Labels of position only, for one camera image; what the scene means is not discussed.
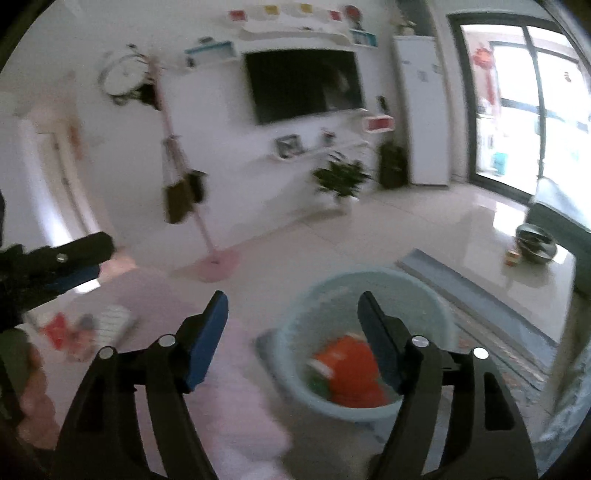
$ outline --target laundry basket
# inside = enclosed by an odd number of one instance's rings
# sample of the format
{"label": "laundry basket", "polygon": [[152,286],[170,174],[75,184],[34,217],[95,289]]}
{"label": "laundry basket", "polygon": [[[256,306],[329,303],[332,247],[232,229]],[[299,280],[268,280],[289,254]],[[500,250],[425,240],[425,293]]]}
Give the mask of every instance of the laundry basket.
{"label": "laundry basket", "polygon": [[315,353],[345,333],[363,333],[357,303],[368,290],[384,313],[399,317],[411,334],[424,335],[443,349],[457,344],[449,307],[431,288],[404,272],[359,270],[316,284],[294,302],[277,329],[271,359],[278,380],[296,400],[341,420],[369,422],[392,417],[400,409],[401,399],[395,395],[383,407],[349,408],[319,397],[307,386],[307,361]]}

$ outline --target white cabinet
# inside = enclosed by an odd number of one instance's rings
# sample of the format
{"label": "white cabinet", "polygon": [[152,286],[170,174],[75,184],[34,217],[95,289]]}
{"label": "white cabinet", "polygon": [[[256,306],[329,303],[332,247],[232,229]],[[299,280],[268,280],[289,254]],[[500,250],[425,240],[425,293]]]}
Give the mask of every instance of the white cabinet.
{"label": "white cabinet", "polygon": [[410,136],[409,181],[449,185],[449,116],[433,37],[394,37]]}

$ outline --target bowl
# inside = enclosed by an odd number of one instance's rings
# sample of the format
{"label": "bowl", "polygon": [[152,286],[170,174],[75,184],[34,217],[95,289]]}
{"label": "bowl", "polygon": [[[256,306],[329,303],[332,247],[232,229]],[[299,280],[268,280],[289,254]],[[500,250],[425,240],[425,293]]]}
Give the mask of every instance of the bowl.
{"label": "bowl", "polygon": [[556,241],[537,225],[523,223],[517,227],[515,237],[521,255],[532,263],[545,265],[556,256]]}

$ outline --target glass sliding door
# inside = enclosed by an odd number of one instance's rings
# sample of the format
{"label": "glass sliding door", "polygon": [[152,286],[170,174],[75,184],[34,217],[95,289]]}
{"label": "glass sliding door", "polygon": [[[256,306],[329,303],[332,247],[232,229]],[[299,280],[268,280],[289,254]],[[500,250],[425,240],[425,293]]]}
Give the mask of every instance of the glass sliding door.
{"label": "glass sliding door", "polygon": [[541,149],[540,104],[534,63],[526,46],[496,42],[491,42],[491,46],[500,105],[493,175],[500,182],[534,194]]}
{"label": "glass sliding door", "polygon": [[546,107],[544,177],[569,192],[586,189],[589,158],[589,94],[578,64],[555,53],[538,52]]}
{"label": "glass sliding door", "polygon": [[520,202],[540,177],[582,192],[591,175],[591,78],[552,22],[451,15],[465,80],[470,181]]}
{"label": "glass sliding door", "polygon": [[514,25],[462,26],[476,96],[475,175],[534,194],[540,169],[540,103],[524,31]]}

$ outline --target coat rack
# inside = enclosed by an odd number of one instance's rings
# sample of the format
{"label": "coat rack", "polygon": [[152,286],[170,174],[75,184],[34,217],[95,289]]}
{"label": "coat rack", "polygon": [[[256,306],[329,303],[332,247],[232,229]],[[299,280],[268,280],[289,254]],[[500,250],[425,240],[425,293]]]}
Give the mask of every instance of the coat rack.
{"label": "coat rack", "polygon": [[[158,59],[154,56],[148,58],[148,66],[150,69],[150,76],[154,82],[157,105],[160,109],[160,114],[162,115],[164,133],[166,134],[165,142],[169,146],[169,148],[165,149],[168,152],[167,161],[169,161],[176,169],[179,178],[185,179],[186,174],[189,172],[189,166],[187,165],[187,157],[181,148],[178,136],[176,136],[173,131],[173,123],[171,120],[170,111],[168,110],[168,105],[164,98],[164,93],[160,82],[162,67],[158,63]],[[199,214],[199,208],[195,203],[193,189],[190,187],[187,181],[183,181],[182,185],[184,187],[187,200],[191,206],[193,219],[195,220],[197,228],[205,240],[205,244],[207,245],[207,250],[209,252],[208,256],[196,262],[197,276],[204,282],[217,282],[224,280],[230,277],[238,266],[239,254],[232,249],[218,250],[215,247],[212,238],[207,231],[205,222]]]}

